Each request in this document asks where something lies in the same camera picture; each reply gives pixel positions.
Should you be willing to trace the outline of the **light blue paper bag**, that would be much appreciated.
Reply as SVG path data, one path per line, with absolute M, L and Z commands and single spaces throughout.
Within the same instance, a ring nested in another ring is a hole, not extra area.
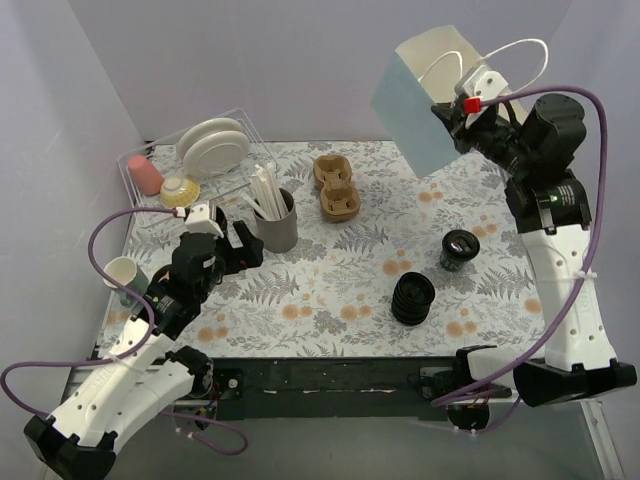
M 428 176 L 459 157 L 449 131 L 431 106 L 453 106 L 459 99 L 454 86 L 471 68 L 485 64 L 495 70 L 489 59 L 525 43 L 541 47 L 539 72 L 544 73 L 549 50 L 538 38 L 516 40 L 482 55 L 455 26 L 446 25 L 414 36 L 395 49 L 371 106 L 417 177 Z

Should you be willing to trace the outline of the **brown cardboard cup carrier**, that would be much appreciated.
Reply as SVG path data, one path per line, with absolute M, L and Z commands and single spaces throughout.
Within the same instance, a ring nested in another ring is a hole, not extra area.
M 342 155 L 317 157 L 313 164 L 315 187 L 325 218 L 333 223 L 353 219 L 360 211 L 361 200 L 352 182 L 352 168 Z

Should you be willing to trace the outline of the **black plastic cup lid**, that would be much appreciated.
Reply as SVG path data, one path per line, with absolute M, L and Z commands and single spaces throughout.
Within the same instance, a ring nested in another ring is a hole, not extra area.
M 480 251 L 480 241 L 470 231 L 455 229 L 446 233 L 442 239 L 443 252 L 451 258 L 461 261 L 474 259 Z

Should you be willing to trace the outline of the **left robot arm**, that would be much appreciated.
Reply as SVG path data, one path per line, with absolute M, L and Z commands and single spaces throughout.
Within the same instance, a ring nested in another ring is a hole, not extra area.
M 224 276 L 262 264 L 263 241 L 242 221 L 233 227 L 238 248 L 212 233 L 183 233 L 170 263 L 147 287 L 145 306 L 129 317 L 106 354 L 106 364 L 49 415 L 27 423 L 24 433 L 36 456 L 61 478 L 105 478 L 124 444 L 165 407 L 211 392 L 212 360 L 174 343 Z

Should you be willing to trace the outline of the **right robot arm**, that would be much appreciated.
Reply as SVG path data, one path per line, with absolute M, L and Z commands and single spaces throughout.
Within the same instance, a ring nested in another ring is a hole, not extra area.
M 492 100 L 461 95 L 431 108 L 458 152 L 476 150 L 507 174 L 506 202 L 545 321 L 539 340 L 520 355 L 493 346 L 459 350 L 460 368 L 452 373 L 455 390 L 433 400 L 435 406 L 475 397 L 489 384 L 510 388 L 535 407 L 597 397 L 638 380 L 635 367 L 620 361 L 609 342 L 591 269 L 606 182 L 604 108 L 580 88 L 546 87 L 531 93 L 537 99 L 523 122 L 498 113 L 511 107 L 514 95 Z M 592 103 L 599 121 L 602 169 L 594 208 L 569 167 L 587 133 L 578 96 Z

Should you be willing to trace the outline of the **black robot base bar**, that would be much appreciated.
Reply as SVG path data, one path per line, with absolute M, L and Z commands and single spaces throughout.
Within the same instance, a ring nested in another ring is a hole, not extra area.
M 221 421 L 413 417 L 444 420 L 431 401 L 459 388 L 454 356 L 216 358 L 214 391 L 183 397 L 195 412 L 213 402 Z

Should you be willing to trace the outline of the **stack of black cups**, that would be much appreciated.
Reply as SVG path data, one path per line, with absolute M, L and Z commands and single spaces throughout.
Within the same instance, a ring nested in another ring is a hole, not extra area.
M 228 234 L 228 222 L 224 211 L 220 207 L 215 208 L 213 221 L 217 225 L 217 233 L 221 238 Z

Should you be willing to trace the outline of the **grey cylindrical straw holder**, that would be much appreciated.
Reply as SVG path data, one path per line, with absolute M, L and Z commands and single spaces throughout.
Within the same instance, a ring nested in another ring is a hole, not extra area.
M 287 215 L 280 220 L 265 220 L 258 212 L 253 211 L 257 226 L 257 237 L 264 243 L 264 248 L 275 254 L 292 250 L 298 242 L 297 212 L 292 194 L 281 188 Z

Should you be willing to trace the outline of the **wrapped white straws bundle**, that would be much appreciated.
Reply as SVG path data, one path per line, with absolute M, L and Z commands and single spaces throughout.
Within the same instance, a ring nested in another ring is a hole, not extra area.
M 283 220 L 289 213 L 280 184 L 276 177 L 276 164 L 255 165 L 249 176 L 251 194 L 241 197 L 260 218 L 266 221 Z

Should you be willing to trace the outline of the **yellow polka dot bowl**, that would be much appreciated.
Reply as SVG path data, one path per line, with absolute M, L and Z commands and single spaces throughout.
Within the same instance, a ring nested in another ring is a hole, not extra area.
M 160 202 L 166 208 L 189 207 L 200 195 L 200 185 L 184 175 L 171 175 L 164 179 L 160 189 Z

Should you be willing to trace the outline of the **white ceramic plate front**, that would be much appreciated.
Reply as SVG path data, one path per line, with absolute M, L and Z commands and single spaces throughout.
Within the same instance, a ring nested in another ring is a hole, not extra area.
M 238 131 L 221 131 L 196 141 L 184 154 L 183 169 L 194 178 L 228 173 L 249 152 L 249 138 Z

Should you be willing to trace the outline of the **white ceramic plate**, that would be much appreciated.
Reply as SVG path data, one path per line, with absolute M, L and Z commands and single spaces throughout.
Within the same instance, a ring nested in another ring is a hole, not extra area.
M 223 131 L 243 132 L 244 129 L 239 121 L 231 118 L 213 118 L 201 122 L 187 130 L 182 135 L 182 137 L 176 144 L 177 156 L 180 159 L 183 159 L 189 148 L 193 146 L 197 141 L 201 140 L 207 135 Z
M 228 173 L 249 152 L 249 138 L 238 131 L 221 131 L 196 141 L 184 154 L 183 169 L 194 178 Z

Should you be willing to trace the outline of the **grey-green ceramic mug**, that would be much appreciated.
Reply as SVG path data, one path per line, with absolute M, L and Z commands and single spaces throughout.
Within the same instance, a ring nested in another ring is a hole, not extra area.
M 118 283 L 122 284 L 129 290 L 142 296 L 148 285 L 149 280 L 137 262 L 126 256 L 116 257 L 111 260 L 105 267 L 104 272 Z M 137 299 L 124 290 L 117 289 L 110 281 L 104 279 L 103 282 L 111 290 L 118 295 L 120 304 L 125 308 L 133 307 L 137 303 Z

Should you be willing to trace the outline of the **pink plastic cup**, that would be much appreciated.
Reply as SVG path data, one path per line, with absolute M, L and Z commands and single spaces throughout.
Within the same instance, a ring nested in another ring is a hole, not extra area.
M 155 196 L 160 193 L 164 177 L 145 156 L 132 156 L 127 168 L 141 194 Z

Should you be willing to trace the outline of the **white ceramic plate back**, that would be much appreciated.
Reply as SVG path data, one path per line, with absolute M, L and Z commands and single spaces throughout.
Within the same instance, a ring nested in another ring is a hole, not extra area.
M 182 135 L 182 137 L 176 144 L 177 156 L 180 159 L 183 159 L 189 148 L 193 146 L 197 141 L 201 140 L 207 135 L 223 131 L 243 132 L 244 129 L 239 121 L 231 118 L 213 118 L 201 122 L 187 130 Z

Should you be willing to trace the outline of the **stack of black lids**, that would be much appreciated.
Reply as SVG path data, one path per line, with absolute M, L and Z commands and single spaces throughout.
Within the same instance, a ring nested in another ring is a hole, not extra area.
M 407 272 L 396 283 L 391 312 L 404 325 L 419 325 L 427 318 L 435 296 L 435 288 L 427 277 Z

